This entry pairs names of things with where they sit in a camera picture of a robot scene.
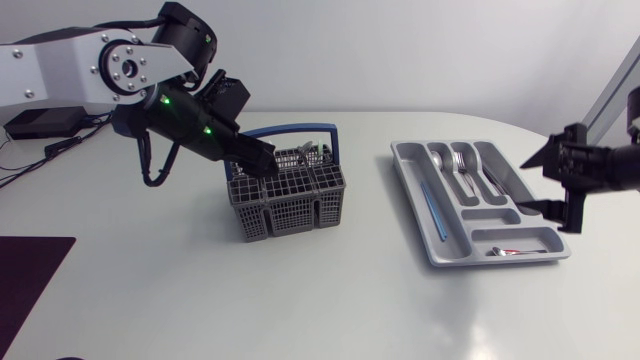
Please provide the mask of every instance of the cutlery basket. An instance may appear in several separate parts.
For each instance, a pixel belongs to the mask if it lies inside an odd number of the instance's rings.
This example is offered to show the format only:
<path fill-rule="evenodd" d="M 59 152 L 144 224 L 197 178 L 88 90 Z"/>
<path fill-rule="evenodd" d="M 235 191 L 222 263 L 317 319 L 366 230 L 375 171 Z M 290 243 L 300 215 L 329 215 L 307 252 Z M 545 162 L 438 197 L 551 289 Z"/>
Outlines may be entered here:
<path fill-rule="evenodd" d="M 280 125 L 245 135 L 258 138 L 299 132 L 328 132 L 331 148 L 276 150 L 279 172 L 272 177 L 253 178 L 238 164 L 225 162 L 229 200 L 247 241 L 264 240 L 270 232 L 282 236 L 340 224 L 346 183 L 335 125 Z"/>

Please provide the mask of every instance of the cutlery tray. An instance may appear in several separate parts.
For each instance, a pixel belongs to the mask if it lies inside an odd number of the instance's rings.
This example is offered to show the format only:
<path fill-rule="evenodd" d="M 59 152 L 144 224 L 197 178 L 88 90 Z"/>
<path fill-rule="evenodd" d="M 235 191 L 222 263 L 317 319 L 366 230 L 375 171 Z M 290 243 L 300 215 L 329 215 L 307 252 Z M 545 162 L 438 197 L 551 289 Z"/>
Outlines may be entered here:
<path fill-rule="evenodd" d="M 516 170 L 490 141 L 394 141 L 394 166 L 420 227 L 429 261 L 435 266 L 526 263 L 566 259 L 569 247 L 555 229 L 535 210 L 516 205 L 534 196 Z M 442 170 L 432 159 L 442 158 Z M 455 153 L 462 154 L 467 179 L 459 172 Z M 495 182 L 489 180 L 490 174 Z M 437 230 L 425 195 L 424 183 L 439 212 L 447 236 Z M 505 195 L 498 190 L 502 187 Z M 545 253 L 498 256 L 503 250 Z"/>

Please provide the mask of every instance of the blue utensil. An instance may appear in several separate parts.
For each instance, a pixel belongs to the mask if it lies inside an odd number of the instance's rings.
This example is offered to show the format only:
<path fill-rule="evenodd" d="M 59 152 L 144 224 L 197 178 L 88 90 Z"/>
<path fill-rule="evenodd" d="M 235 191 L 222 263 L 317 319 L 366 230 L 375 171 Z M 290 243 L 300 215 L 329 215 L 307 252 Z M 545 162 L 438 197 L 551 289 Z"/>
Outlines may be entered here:
<path fill-rule="evenodd" d="M 433 220 L 436 223 L 438 234 L 440 234 L 440 240 L 445 241 L 447 240 L 447 231 L 444 229 L 444 224 L 442 223 L 442 219 L 440 218 L 440 213 L 438 212 L 436 203 L 435 201 L 433 201 L 433 198 L 431 197 L 431 193 L 429 192 L 429 188 L 424 182 L 420 182 L 420 187 L 422 188 L 422 193 L 424 194 L 424 197 L 427 200 L 427 205 L 429 206 L 429 211 L 431 212 L 431 216 L 433 217 Z"/>

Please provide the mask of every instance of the white wall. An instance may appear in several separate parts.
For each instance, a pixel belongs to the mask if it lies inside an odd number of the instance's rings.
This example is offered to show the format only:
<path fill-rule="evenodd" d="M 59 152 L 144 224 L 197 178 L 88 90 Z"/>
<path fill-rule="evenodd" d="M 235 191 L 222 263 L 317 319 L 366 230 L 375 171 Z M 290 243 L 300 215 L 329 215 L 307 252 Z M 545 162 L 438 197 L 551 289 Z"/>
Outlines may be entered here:
<path fill-rule="evenodd" d="M 581 121 L 640 34 L 637 0 L 183 0 L 247 110 L 450 111 L 540 133 Z M 155 17 L 154 0 L 2 0 L 0 42 Z"/>

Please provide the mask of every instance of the table surface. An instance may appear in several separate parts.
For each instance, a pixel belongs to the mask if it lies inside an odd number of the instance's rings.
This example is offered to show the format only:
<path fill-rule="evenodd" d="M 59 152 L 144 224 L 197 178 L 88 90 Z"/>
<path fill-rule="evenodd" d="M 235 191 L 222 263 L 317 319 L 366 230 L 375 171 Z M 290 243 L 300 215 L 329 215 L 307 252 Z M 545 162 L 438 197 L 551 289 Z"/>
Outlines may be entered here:
<path fill-rule="evenodd" d="M 221 162 L 183 150 L 166 183 L 147 188 L 135 141 L 105 128 L 0 191 L 2 235 L 77 238 L 7 359 L 640 353 L 640 242 L 631 226 L 637 192 L 589 197 L 583 234 L 564 236 L 573 253 L 567 260 L 468 268 L 428 262 L 390 142 L 490 139 L 517 165 L 545 137 L 444 113 L 243 113 L 238 120 L 243 130 L 338 126 L 347 181 L 341 225 L 245 243 Z M 304 142 L 295 136 L 277 139 Z M 48 142 L 9 144 L 0 164 L 35 161 Z M 154 137 L 153 145 L 157 168 L 169 144 Z M 537 197 L 562 198 L 540 169 L 520 173 Z"/>

